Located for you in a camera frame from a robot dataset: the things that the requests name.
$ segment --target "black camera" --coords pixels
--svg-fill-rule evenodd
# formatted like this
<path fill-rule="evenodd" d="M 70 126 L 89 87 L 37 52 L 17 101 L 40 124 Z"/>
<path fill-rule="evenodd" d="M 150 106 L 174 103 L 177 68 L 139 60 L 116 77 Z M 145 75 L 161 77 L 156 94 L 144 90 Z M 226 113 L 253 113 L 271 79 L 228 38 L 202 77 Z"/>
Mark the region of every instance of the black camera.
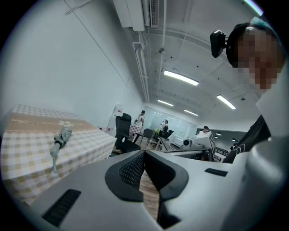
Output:
<path fill-rule="evenodd" d="M 220 30 L 216 30 L 210 35 L 212 56 L 218 58 L 226 48 L 226 34 L 222 33 Z"/>

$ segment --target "projector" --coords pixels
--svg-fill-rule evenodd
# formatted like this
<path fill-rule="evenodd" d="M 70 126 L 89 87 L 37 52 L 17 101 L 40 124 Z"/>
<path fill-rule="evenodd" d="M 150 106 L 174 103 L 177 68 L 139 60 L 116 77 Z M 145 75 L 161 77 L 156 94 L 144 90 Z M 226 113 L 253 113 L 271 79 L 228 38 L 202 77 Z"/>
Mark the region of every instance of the projector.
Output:
<path fill-rule="evenodd" d="M 182 149 L 184 149 L 184 150 L 191 149 L 191 144 L 192 144 L 192 142 L 190 139 L 184 139 L 182 142 Z"/>
<path fill-rule="evenodd" d="M 182 148 L 184 140 L 184 138 L 174 135 L 171 141 L 173 145 L 176 145 L 178 148 Z"/>

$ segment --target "white machine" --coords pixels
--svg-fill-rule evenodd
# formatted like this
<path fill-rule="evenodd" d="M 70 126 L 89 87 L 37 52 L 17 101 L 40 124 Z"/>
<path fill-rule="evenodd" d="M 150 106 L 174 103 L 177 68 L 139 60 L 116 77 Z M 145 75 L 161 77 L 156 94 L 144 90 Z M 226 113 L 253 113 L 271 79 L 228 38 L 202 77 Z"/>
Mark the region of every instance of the white machine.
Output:
<path fill-rule="evenodd" d="M 177 135 L 173 135 L 173 137 L 171 138 L 172 144 L 176 145 L 178 148 L 182 148 L 184 140 L 185 138 L 182 138 Z"/>
<path fill-rule="evenodd" d="M 213 156 L 216 151 L 216 145 L 212 132 L 195 135 L 190 139 L 185 139 L 180 136 L 174 135 L 171 139 L 171 142 L 173 145 L 176 145 L 178 148 L 184 150 L 210 148 L 212 150 Z"/>

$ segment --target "air conditioner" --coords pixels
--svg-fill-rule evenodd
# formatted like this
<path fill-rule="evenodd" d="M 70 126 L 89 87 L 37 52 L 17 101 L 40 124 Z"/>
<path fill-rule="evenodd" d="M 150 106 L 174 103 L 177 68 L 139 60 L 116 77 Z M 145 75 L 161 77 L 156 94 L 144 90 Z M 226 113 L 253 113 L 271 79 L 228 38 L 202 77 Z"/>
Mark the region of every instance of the air conditioner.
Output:
<path fill-rule="evenodd" d="M 144 31 L 158 26 L 159 0 L 113 0 L 123 28 Z"/>

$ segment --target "black mesh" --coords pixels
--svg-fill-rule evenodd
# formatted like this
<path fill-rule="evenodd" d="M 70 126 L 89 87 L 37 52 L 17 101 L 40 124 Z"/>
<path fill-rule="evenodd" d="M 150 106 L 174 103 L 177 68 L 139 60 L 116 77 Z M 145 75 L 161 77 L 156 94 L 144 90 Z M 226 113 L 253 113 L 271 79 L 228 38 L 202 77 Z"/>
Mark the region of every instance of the black mesh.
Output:
<path fill-rule="evenodd" d="M 135 189 L 140 188 L 140 179 L 145 168 L 144 155 L 140 155 L 136 159 L 125 164 L 119 170 L 120 179 Z"/>
<path fill-rule="evenodd" d="M 110 166 L 105 173 L 105 183 L 119 199 L 143 202 L 143 194 L 139 188 L 144 170 L 144 151 L 139 151 Z"/>
<path fill-rule="evenodd" d="M 175 171 L 151 155 L 145 155 L 145 169 L 157 191 L 173 180 Z"/>

